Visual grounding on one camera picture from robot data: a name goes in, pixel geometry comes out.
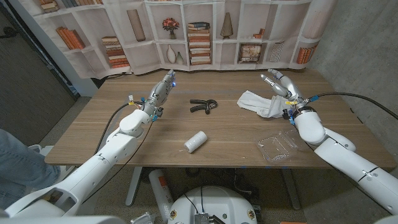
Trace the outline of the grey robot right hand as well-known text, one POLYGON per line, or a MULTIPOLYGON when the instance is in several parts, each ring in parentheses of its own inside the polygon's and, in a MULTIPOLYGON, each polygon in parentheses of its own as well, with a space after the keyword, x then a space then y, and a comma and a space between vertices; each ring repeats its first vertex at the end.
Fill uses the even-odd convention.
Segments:
POLYGON ((267 71, 273 75, 278 83, 264 74, 260 74, 261 79, 270 85, 277 95, 295 102, 295 112, 302 113, 304 111, 310 111, 310 108, 307 107, 308 100, 304 99, 297 85, 288 76, 283 75, 280 71, 274 69, 268 69, 267 71))

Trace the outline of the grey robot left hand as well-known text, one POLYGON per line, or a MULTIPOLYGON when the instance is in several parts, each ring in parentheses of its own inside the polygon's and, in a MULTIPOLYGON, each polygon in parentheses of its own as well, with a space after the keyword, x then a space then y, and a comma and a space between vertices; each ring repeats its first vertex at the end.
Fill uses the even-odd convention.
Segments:
POLYGON ((169 70, 163 79, 156 84, 144 103, 143 111, 149 116, 153 115, 166 101, 175 83, 175 72, 169 70))

